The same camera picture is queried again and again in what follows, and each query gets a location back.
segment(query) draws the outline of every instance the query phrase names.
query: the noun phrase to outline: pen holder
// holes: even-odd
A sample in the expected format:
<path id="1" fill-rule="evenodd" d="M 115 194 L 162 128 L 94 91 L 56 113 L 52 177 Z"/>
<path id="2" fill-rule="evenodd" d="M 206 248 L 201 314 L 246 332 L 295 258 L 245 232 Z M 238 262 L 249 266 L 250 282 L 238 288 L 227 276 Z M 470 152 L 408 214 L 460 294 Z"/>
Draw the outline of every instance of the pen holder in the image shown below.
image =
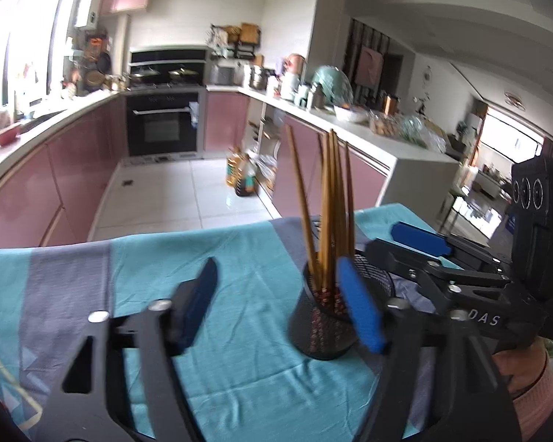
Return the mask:
<path id="1" fill-rule="evenodd" d="M 354 264 L 367 282 L 379 284 L 389 297 L 395 296 L 393 281 L 387 272 L 370 265 L 360 252 L 354 255 Z M 306 356 L 330 361 L 345 354 L 358 338 L 338 285 L 335 285 L 334 298 L 328 293 L 315 294 L 311 277 L 306 263 L 303 287 L 289 318 L 289 340 Z"/>

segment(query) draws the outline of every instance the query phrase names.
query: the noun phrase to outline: screw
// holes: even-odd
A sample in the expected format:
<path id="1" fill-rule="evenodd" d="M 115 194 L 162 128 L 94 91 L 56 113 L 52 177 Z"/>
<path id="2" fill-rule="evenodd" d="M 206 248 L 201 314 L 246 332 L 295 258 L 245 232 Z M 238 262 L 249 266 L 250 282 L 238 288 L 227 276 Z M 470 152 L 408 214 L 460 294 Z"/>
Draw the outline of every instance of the screw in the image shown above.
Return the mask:
<path id="1" fill-rule="evenodd" d="M 449 312 L 449 317 L 452 320 L 468 320 L 469 314 L 467 314 L 467 311 L 464 311 L 463 309 L 456 309 Z"/>
<path id="2" fill-rule="evenodd" d="M 399 309 L 400 311 L 402 311 L 410 307 L 410 303 L 405 299 L 390 298 L 389 301 L 387 301 L 387 306 L 390 309 Z"/>
<path id="3" fill-rule="evenodd" d="M 94 311 L 88 316 L 89 322 L 104 322 L 108 319 L 109 313 L 107 311 Z"/>
<path id="4" fill-rule="evenodd" d="M 172 306 L 172 301 L 169 299 L 158 299 L 157 301 L 152 302 L 147 308 L 150 311 L 165 311 L 170 306 Z"/>

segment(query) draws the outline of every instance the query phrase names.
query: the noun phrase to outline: stove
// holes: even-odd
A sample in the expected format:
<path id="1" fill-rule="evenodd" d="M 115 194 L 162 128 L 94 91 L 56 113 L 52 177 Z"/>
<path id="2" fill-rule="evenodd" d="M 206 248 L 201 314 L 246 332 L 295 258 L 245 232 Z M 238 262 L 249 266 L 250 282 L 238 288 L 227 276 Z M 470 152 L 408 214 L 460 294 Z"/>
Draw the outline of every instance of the stove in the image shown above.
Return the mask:
<path id="1" fill-rule="evenodd" d="M 131 51 L 127 140 L 132 163 L 174 161 L 202 152 L 209 49 Z"/>

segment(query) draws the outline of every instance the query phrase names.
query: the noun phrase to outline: yellow triangle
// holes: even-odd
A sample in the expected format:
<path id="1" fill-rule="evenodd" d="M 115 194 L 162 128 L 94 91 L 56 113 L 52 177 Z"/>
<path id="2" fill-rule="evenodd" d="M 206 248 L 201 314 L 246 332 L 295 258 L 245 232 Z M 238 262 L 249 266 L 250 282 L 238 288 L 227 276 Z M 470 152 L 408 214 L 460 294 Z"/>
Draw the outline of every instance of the yellow triangle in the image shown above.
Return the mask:
<path id="1" fill-rule="evenodd" d="M 28 405 L 30 405 L 34 411 L 35 414 L 19 424 L 19 428 L 22 431 L 27 431 L 30 429 L 33 425 L 35 425 L 39 420 L 41 419 L 41 415 L 43 414 L 43 408 L 37 403 L 35 399 L 33 399 L 27 391 L 25 391 L 18 383 L 18 381 L 12 376 L 10 372 L 4 367 L 3 363 L 0 361 L 0 373 L 4 376 L 4 379 L 7 380 L 10 385 L 12 385 L 12 388 L 20 394 L 22 399 L 27 401 Z"/>

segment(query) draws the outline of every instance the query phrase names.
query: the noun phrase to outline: blue gripper pad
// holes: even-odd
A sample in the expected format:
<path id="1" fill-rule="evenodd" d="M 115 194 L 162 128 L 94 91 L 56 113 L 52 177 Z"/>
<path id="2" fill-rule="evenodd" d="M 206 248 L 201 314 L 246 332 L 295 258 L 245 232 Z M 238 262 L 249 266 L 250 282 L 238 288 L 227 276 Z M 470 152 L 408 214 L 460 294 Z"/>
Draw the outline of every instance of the blue gripper pad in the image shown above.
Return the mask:
<path id="1" fill-rule="evenodd" d="M 210 257 L 197 277 L 197 284 L 184 312 L 183 329 L 177 342 L 181 351 L 186 350 L 195 342 L 195 336 L 211 304 L 213 294 L 215 294 L 217 278 L 217 263 Z"/>
<path id="2" fill-rule="evenodd" d="M 336 269 L 338 285 L 360 342 L 369 351 L 380 354 L 385 347 L 381 312 L 349 257 L 339 258 Z"/>
<path id="3" fill-rule="evenodd" d="M 444 237 L 425 231 L 419 227 L 405 224 L 405 222 L 396 222 L 393 225 L 391 237 L 393 237 L 395 242 L 431 256 L 440 257 L 451 254 L 451 248 L 447 245 Z"/>

